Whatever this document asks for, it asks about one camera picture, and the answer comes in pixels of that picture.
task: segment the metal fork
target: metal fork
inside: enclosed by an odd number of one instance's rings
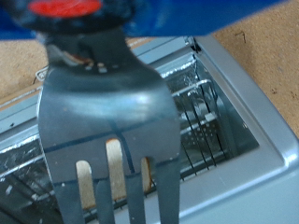
[[[106,142],[121,142],[130,223],[146,223],[141,159],[154,160],[160,219],[178,223],[179,120],[157,72],[127,48],[121,29],[49,35],[50,67],[38,128],[65,224],[82,224],[77,161],[92,168],[101,224],[115,223]]]

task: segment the fork tine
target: fork tine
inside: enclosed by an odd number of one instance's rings
[[[178,224],[179,159],[156,164],[157,191],[162,224]]]
[[[145,224],[145,210],[143,202],[143,186],[141,173],[125,177],[127,202],[129,207],[130,223]]]
[[[97,215],[102,224],[115,224],[110,179],[100,179],[95,190]]]
[[[77,182],[54,186],[64,224],[85,224]]]

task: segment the metal grill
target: metal grill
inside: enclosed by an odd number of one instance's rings
[[[220,140],[218,96],[213,82],[201,80],[196,61],[181,68],[164,74],[164,79],[172,92],[181,122],[181,181],[184,181],[229,159],[229,151]],[[42,159],[38,136],[0,152],[0,209],[20,223],[63,223]],[[145,197],[153,191],[154,175],[152,188]],[[125,205],[125,200],[114,203],[115,209]],[[85,218],[86,221],[95,219],[96,210],[86,210]]]

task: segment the shiny metal surface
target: shiny metal surface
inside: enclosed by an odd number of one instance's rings
[[[89,63],[69,67],[53,54],[52,45]],[[114,223],[106,153],[113,138],[121,142],[131,223],[145,223],[144,157],[155,162],[161,222],[178,223],[179,119],[160,75],[139,62],[120,30],[49,36],[48,47],[38,127],[64,223],[84,223],[77,161],[92,167],[99,221]]]

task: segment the silver toaster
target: silver toaster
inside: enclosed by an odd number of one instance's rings
[[[180,223],[298,223],[298,138],[232,56],[212,36],[155,38],[133,52],[178,108]],[[40,89],[0,105],[1,224],[63,223],[38,141]],[[146,219],[158,223],[151,182]],[[114,207],[129,223],[125,199]],[[84,216],[97,223],[95,208]]]

